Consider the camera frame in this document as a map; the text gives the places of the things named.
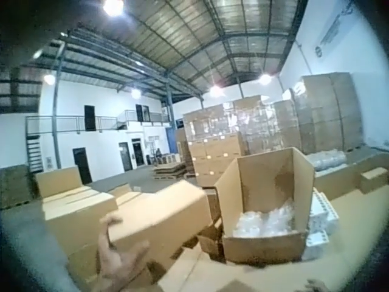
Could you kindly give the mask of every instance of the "hand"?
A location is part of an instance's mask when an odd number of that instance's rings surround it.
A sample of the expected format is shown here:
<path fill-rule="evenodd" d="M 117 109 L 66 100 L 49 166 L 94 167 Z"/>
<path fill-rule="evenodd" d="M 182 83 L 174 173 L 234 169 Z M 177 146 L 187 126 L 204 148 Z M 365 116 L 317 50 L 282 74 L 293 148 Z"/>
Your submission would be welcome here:
<path fill-rule="evenodd" d="M 324 282 L 315 279 L 308 279 L 308 284 L 304 290 L 296 290 L 295 292 L 329 292 Z"/>
<path fill-rule="evenodd" d="M 100 271 L 94 292 L 119 292 L 144 269 L 142 260 L 150 248 L 149 241 L 137 243 L 127 252 L 117 251 L 109 241 L 108 228 L 122 221 L 122 218 L 113 214 L 100 219 L 102 225 L 98 236 Z"/>

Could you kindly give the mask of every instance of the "white box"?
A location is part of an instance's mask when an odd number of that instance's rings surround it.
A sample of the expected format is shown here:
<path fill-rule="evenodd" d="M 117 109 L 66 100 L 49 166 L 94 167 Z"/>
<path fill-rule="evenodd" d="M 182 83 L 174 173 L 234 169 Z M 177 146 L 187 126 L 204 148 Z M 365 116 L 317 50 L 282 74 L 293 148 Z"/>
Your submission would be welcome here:
<path fill-rule="evenodd" d="M 309 233 L 312 234 L 324 230 L 327 224 L 327 217 L 326 201 L 318 192 L 314 191 L 308 222 Z"/>
<path fill-rule="evenodd" d="M 329 238 L 325 231 L 309 234 L 306 239 L 306 246 L 301 257 L 302 261 L 315 260 L 324 253 L 325 246 L 329 243 Z"/>
<path fill-rule="evenodd" d="M 319 195 L 322 198 L 322 200 L 325 202 L 325 208 L 328 211 L 325 231 L 327 232 L 328 235 L 331 235 L 335 233 L 335 231 L 338 229 L 339 216 L 335 211 L 334 207 L 332 206 L 332 204 L 329 202 L 329 199 L 327 199 L 326 195 L 324 193 L 320 193 Z"/>

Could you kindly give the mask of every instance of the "gray floor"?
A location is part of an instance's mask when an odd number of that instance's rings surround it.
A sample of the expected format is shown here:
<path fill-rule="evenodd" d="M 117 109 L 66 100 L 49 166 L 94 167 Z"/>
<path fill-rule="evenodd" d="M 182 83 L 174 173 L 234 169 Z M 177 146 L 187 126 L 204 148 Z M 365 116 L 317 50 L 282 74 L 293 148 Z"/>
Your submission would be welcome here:
<path fill-rule="evenodd" d="M 369 148 L 354 151 L 348 154 L 348 162 L 356 162 L 377 152 Z M 125 183 L 139 186 L 143 192 L 157 192 L 174 181 L 156 181 L 152 178 L 152 168 L 142 167 L 93 182 L 90 186 L 101 192 L 107 192 Z M 12 274 L 20 277 L 20 281 L 26 284 L 27 291 L 78 291 L 65 269 L 66 256 L 53 235 L 46 229 L 39 202 L 2 211 L 1 224 L 1 260 L 10 263 Z M 4 246 L 4 240 L 7 240 L 8 246 L 12 248 Z M 18 255 L 16 260 L 11 256 L 12 252 Z M 40 290 L 31 287 L 20 266 L 29 270 L 30 279 L 38 280 L 46 288 Z"/>

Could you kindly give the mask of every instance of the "metal railing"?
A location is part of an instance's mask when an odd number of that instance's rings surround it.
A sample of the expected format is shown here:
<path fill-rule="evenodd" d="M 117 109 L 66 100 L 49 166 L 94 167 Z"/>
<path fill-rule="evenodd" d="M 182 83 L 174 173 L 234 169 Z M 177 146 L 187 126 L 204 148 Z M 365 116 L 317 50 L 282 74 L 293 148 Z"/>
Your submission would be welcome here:
<path fill-rule="evenodd" d="M 53 119 L 57 123 L 57 133 L 86 131 L 84 116 L 28 116 L 26 117 L 26 131 L 28 136 L 46 134 L 53 132 Z M 121 126 L 127 122 L 137 122 L 136 111 L 126 110 L 118 117 L 95 117 L 96 131 L 122 130 Z M 164 114 L 150 113 L 150 122 L 168 122 L 168 117 Z"/>

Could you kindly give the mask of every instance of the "warehouse ceiling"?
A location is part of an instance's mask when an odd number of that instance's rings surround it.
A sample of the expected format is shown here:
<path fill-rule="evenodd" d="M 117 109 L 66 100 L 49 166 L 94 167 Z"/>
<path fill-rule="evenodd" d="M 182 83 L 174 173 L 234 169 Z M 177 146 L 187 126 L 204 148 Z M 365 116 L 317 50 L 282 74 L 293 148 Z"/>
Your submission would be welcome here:
<path fill-rule="evenodd" d="M 126 0 L 63 32 L 26 67 L 173 102 L 281 70 L 308 0 Z"/>

